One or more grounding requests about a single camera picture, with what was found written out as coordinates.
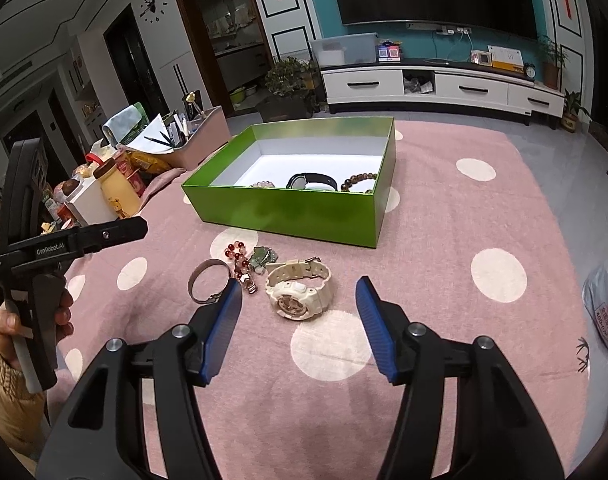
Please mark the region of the left hand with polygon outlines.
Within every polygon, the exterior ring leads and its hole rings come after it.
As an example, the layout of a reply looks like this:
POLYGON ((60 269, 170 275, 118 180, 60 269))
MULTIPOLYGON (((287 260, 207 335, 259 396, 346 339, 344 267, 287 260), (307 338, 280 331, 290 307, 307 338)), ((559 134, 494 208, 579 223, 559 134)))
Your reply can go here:
MULTIPOLYGON (((71 307, 73 304, 73 297, 64 289, 60 299, 60 308, 54 313, 57 341, 74 333, 74 327, 71 323, 71 307)), ((19 315, 0 307, 0 355, 13 368, 20 368, 16 350, 14 350, 13 338, 19 336, 21 327, 19 315)))

